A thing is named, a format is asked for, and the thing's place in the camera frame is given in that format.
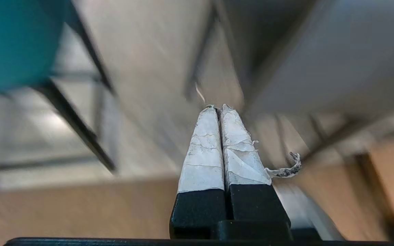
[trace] teal chair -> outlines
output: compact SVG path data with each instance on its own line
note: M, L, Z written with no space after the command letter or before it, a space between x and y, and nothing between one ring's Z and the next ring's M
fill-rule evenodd
M88 33L70 0L0 1L0 93L31 87L44 95L110 171L116 169L97 136L50 79L64 23L83 40L97 67L97 79L116 95Z

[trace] black chair leg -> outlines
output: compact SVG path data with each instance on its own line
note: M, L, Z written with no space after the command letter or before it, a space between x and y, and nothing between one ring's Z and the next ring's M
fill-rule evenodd
M71 29L75 31L75 33L77 33L80 36L81 40L83 40L83 44L86 46L89 56L91 56L95 66L98 69L98 72L100 73L101 76L100 82L112 93L112 95L115 95L116 92L111 84L108 73L105 71L103 63L100 60L100 56L98 56L97 52L95 51L94 45L92 44L91 39L89 38L88 32L86 31L86 28L84 27L84 24L77 13L77 9L75 8L72 1L69 1L68 5L69 6L66 16L66 23Z
M108 157L103 148L101 148L95 135L84 124L83 120L77 115L72 105L51 80L39 87L34 87L33 89L40 92L50 101L60 115L74 129L81 140L109 171L112 172L116 170L115 164Z
M205 29L203 31L203 36L199 43L197 54L195 56L194 63L192 64L191 71L186 80L185 97L187 99L192 97L193 93L195 92L195 87L196 85L198 85L197 74L199 72L199 67L202 63L203 54L205 53L206 46L209 43L209 38L214 31L215 21L217 19L217 10L215 9L215 6L213 4L211 4L210 8L211 9L205 24Z

